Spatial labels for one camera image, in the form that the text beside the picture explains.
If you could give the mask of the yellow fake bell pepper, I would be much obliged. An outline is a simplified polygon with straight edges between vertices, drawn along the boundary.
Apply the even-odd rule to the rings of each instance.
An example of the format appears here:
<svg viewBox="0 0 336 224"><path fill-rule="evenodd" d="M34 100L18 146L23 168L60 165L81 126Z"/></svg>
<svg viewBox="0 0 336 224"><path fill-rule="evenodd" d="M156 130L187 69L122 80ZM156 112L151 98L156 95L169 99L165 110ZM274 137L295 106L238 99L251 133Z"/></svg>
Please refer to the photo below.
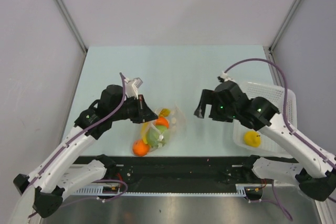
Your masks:
<svg viewBox="0 0 336 224"><path fill-rule="evenodd" d="M243 137L244 143L250 147L257 148L261 145L261 136L256 131L248 131Z"/></svg>

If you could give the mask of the clear zip top bag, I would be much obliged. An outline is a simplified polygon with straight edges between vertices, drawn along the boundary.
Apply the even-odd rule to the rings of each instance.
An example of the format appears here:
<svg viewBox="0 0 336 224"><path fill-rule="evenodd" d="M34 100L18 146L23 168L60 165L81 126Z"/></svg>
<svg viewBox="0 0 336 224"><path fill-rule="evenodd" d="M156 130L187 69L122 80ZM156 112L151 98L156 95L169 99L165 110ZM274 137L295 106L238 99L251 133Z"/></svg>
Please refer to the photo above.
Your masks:
<svg viewBox="0 0 336 224"><path fill-rule="evenodd" d="M186 118L177 106L160 107L154 113L156 120L141 124L139 138L132 144L132 153L143 157L167 145L186 132Z"/></svg>

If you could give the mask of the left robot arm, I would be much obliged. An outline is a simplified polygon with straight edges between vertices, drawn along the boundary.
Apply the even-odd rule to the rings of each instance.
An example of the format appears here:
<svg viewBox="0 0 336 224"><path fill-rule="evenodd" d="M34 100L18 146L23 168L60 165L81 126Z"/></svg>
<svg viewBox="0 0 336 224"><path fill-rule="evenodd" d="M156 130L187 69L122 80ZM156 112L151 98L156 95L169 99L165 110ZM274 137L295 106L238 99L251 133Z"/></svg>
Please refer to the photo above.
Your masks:
<svg viewBox="0 0 336 224"><path fill-rule="evenodd" d="M158 118L147 106L143 95L138 93L141 84L142 81L135 78L125 79L122 86L107 86L101 97L80 113L67 137L41 165L28 175L18 174L14 178L21 198L10 223L27 223L34 215L47 218L78 189L96 180L110 182L115 178L116 163L103 154L75 172L67 174L66 171L111 129L113 122L130 120L140 124Z"/></svg>

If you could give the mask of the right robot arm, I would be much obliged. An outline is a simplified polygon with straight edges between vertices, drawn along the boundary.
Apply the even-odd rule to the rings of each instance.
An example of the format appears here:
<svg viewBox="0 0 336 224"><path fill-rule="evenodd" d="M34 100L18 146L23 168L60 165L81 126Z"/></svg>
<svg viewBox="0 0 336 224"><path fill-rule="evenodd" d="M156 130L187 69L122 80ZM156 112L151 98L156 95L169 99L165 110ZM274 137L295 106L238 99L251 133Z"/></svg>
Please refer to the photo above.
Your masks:
<svg viewBox="0 0 336 224"><path fill-rule="evenodd" d="M274 161L252 155L243 165L243 179L278 180L298 186L308 197L325 201L335 191L335 155L323 152L311 140L302 140L300 132L290 127L279 109L263 97L250 99L233 81L223 81L214 90L204 89L194 112L204 118L206 106L214 121L232 122L261 133L282 147L296 161Z"/></svg>

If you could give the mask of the yellow fake banana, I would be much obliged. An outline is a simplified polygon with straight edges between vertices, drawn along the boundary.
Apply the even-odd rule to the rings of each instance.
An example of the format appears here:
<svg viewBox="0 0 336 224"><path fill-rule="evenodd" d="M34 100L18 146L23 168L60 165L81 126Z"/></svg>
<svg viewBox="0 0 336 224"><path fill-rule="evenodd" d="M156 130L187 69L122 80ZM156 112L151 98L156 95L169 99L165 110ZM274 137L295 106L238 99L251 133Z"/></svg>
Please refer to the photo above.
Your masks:
<svg viewBox="0 0 336 224"><path fill-rule="evenodd" d="M147 133L148 133L150 126L151 126L150 122L146 122L142 124L141 131L140 131L141 139L146 145L148 145Z"/></svg>

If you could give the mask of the green fake cabbage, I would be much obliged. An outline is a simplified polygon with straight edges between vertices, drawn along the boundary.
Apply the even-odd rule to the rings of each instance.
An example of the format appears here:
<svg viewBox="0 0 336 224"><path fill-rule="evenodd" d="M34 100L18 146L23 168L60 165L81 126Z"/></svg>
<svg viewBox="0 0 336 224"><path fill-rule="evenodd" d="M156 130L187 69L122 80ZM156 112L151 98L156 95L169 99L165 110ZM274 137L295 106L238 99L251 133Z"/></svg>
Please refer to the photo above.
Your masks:
<svg viewBox="0 0 336 224"><path fill-rule="evenodd" d="M165 126L156 125L150 127L147 133L148 144L152 148L161 148L167 144L170 138L170 130Z"/></svg>

